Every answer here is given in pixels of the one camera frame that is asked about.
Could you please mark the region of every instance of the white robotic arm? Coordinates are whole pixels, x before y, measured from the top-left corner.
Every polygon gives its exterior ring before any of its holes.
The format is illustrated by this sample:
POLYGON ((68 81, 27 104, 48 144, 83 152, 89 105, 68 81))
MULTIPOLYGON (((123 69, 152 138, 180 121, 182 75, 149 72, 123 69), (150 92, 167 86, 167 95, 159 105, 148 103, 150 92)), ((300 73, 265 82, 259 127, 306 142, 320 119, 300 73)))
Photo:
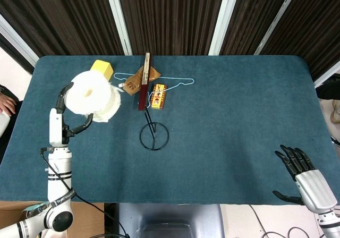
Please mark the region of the white robotic arm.
POLYGON ((306 205, 319 215, 318 224, 326 238, 340 238, 340 218, 333 212, 337 200, 326 179, 301 149, 280 147, 287 156, 279 151, 275 153, 285 164, 301 197, 287 197, 278 191, 273 191, 274 195, 286 202, 306 205))
POLYGON ((48 169, 48 201, 49 205, 38 215, 0 229, 0 237, 6 238, 36 238, 45 229, 53 229, 57 232, 67 230, 73 222, 71 210, 71 199, 75 191, 71 186, 72 153, 68 149, 69 137, 88 128, 92 122, 93 115, 89 115, 86 122, 69 129, 64 123, 63 113, 65 111, 64 96, 73 86, 66 85, 60 92, 57 105, 52 108, 49 115, 49 143, 52 147, 41 148, 40 155, 49 166, 48 169), (48 161, 44 152, 49 151, 48 161))

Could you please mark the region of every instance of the toilet paper roll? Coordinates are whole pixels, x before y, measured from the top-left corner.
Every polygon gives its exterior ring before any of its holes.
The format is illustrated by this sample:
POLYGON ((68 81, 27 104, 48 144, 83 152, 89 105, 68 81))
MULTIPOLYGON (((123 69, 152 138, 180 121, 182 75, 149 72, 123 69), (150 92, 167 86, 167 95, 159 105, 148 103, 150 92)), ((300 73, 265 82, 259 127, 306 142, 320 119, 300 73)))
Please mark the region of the toilet paper roll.
POLYGON ((110 85, 102 73, 86 71, 72 80, 73 86, 66 93, 65 105, 76 114, 93 113, 93 121, 108 122, 121 104, 120 89, 110 85))

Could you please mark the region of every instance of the dark teal tablecloth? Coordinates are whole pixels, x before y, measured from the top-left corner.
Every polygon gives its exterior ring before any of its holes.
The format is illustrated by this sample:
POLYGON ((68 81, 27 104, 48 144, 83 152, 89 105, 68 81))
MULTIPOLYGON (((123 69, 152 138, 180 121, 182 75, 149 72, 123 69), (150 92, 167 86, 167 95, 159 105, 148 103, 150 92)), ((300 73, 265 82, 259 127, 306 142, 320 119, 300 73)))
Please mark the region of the dark teal tablecloth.
MULTIPOLYGON (((143 56, 46 56, 39 60, 0 166, 0 200, 47 200, 40 147, 48 146, 49 111, 57 94, 96 59, 134 73, 143 56)), ((306 63, 296 56, 154 56, 167 77, 195 84, 167 93, 153 121, 170 132, 161 151, 143 149, 146 123, 136 97, 108 123, 71 138, 72 184, 95 202, 283 204, 271 193, 298 195, 274 154, 280 144, 304 149, 340 198, 339 160, 306 63)), ((169 87, 179 81, 158 80, 169 87)), ((111 79, 112 84, 119 81, 111 79)), ((65 113, 75 126, 84 117, 65 113)))

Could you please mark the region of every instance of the cardboard box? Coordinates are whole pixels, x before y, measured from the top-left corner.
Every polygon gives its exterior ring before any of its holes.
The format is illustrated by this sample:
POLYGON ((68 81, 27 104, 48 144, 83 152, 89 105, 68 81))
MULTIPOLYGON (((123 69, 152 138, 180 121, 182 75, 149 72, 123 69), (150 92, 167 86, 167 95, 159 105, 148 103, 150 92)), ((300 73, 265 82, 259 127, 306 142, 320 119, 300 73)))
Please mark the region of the cardboard box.
MULTIPOLYGON (((0 201, 0 229, 15 224, 23 219, 23 209, 40 202, 0 201)), ((95 203, 104 210, 103 203, 95 203)), ((72 226, 67 230, 66 238, 84 238, 104 234, 104 214, 84 202, 71 202, 74 215, 72 226)))

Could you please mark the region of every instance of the human hand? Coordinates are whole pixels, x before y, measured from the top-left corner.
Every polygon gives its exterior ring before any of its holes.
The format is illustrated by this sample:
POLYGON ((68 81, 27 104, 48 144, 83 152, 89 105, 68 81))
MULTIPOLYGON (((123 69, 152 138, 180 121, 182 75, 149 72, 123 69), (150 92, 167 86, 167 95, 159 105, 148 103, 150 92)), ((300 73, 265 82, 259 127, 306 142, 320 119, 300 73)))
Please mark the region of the human hand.
POLYGON ((16 102, 11 97, 0 93, 0 113, 5 112, 10 117, 15 114, 16 102))

